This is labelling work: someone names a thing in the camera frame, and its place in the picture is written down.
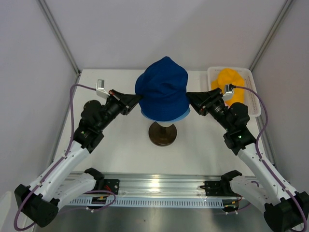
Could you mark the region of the dark blue bucket hat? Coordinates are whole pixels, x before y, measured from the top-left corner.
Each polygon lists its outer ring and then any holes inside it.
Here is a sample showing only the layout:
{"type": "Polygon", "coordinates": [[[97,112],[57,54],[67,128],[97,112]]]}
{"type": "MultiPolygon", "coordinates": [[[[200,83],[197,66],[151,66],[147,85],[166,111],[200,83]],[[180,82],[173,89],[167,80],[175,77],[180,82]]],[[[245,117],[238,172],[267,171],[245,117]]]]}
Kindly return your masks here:
{"type": "Polygon", "coordinates": [[[189,108],[187,71],[170,57],[150,65],[135,83],[141,110],[149,116],[178,116],[189,108]]]}

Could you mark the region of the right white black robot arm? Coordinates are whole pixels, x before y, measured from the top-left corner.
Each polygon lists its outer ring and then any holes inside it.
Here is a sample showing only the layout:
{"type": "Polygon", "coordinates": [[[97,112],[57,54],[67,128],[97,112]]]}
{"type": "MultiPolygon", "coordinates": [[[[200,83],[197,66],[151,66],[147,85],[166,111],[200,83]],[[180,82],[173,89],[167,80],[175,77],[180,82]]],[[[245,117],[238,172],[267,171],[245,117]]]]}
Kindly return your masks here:
{"type": "Polygon", "coordinates": [[[259,150],[247,123],[248,107],[240,102],[225,105],[222,91],[187,92],[191,106],[201,116],[211,115],[224,129],[226,146],[253,172],[260,187],[238,171],[222,176],[220,190],[225,195],[238,194],[255,206],[274,232],[308,229],[309,195],[296,190],[259,150]]]}

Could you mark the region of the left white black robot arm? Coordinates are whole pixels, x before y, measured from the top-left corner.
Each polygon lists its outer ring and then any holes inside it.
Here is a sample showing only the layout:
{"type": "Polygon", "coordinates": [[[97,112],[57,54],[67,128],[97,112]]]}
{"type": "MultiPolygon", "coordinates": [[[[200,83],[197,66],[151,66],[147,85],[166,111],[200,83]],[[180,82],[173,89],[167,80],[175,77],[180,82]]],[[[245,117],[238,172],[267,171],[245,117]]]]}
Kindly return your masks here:
{"type": "Polygon", "coordinates": [[[88,101],[77,129],[72,130],[68,148],[33,182],[20,184],[14,191],[18,213],[23,213],[40,227],[51,223],[60,209],[82,194],[113,194],[104,190],[104,175],[94,168],[85,170],[69,184],[63,182],[71,171],[87,158],[103,139],[103,130],[119,115],[128,115],[141,95],[110,90],[106,103],[88,101]]]}

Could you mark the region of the cream mannequin head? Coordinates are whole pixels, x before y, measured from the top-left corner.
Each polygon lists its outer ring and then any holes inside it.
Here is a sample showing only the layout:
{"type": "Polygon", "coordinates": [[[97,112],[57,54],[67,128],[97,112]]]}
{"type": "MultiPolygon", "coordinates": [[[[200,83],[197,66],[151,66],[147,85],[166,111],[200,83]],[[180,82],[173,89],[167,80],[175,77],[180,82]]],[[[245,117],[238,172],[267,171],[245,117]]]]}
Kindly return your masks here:
{"type": "Polygon", "coordinates": [[[157,122],[161,127],[168,128],[173,125],[173,122],[157,122]]]}

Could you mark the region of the light blue bucket hat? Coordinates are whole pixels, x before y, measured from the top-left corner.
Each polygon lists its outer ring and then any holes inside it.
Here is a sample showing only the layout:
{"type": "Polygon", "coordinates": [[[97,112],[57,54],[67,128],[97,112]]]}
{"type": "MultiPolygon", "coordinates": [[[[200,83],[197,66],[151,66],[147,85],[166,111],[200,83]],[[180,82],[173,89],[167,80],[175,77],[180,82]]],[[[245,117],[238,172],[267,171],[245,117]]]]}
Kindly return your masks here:
{"type": "Polygon", "coordinates": [[[158,116],[158,115],[149,116],[146,113],[144,113],[142,110],[140,112],[144,117],[146,117],[147,119],[152,120],[152,121],[176,122],[176,121],[180,121],[180,120],[186,118],[189,115],[190,111],[191,111],[190,108],[187,108],[187,110],[183,114],[178,115],[178,116],[158,116]]]}

